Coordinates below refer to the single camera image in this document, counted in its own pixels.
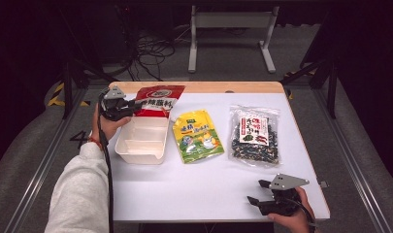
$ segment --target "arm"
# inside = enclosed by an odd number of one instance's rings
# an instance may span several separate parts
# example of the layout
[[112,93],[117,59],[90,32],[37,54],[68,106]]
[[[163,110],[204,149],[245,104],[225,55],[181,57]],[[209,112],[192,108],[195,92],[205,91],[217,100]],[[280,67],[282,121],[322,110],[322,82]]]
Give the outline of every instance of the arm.
[[[96,106],[91,138],[99,142]],[[101,117],[108,140],[130,117],[117,122]],[[88,142],[65,167],[54,187],[46,232],[109,232],[108,166],[96,143]]]
[[[311,213],[311,217],[314,219],[313,209],[308,201],[308,196],[306,192],[301,187],[296,187],[296,191],[298,192],[302,205]],[[268,218],[273,220],[274,222],[283,225],[292,233],[309,233],[309,225],[308,219],[306,218],[305,213],[302,210],[298,210],[292,216],[281,216],[277,214],[268,214]]]

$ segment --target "metal frame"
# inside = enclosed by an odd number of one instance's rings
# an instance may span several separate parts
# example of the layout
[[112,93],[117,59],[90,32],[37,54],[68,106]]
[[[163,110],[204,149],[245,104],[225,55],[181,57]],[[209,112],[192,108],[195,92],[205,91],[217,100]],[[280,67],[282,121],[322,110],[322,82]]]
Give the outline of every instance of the metal frame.
[[214,28],[214,27],[245,27],[245,28],[266,28],[266,38],[259,41],[263,58],[270,73],[276,71],[274,62],[269,53],[269,43],[271,41],[273,29],[278,17],[278,7],[274,7],[271,12],[254,12],[254,13],[207,13],[196,12],[196,7],[192,6],[191,16],[191,45],[189,55],[189,73],[196,72],[197,57],[197,40],[196,28]]

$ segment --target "white sleeve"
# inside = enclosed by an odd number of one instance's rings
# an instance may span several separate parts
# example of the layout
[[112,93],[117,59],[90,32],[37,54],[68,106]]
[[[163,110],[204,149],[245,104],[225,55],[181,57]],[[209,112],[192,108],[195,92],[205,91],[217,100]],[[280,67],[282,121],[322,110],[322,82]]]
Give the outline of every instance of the white sleeve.
[[108,166],[95,143],[82,145],[57,180],[45,232],[109,232]]

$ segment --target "plastic bag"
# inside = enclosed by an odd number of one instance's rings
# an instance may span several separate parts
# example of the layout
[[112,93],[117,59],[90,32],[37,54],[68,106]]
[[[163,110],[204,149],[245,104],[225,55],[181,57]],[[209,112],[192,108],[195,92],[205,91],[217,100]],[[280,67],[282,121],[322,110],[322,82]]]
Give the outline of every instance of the plastic bag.
[[230,159],[251,166],[280,164],[278,119],[280,110],[233,105]]
[[143,103],[137,117],[169,117],[169,113],[184,91],[184,85],[156,85],[141,88],[136,101]]
[[173,125],[173,132],[183,163],[224,153],[206,110],[181,114]]

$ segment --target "clear plastic box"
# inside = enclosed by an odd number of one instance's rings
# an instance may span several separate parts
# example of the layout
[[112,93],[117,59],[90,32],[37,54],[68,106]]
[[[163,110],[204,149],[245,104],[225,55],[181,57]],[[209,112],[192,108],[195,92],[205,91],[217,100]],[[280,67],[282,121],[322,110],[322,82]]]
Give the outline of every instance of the clear plastic box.
[[168,128],[165,117],[133,116],[121,127],[115,151],[127,163],[161,164]]

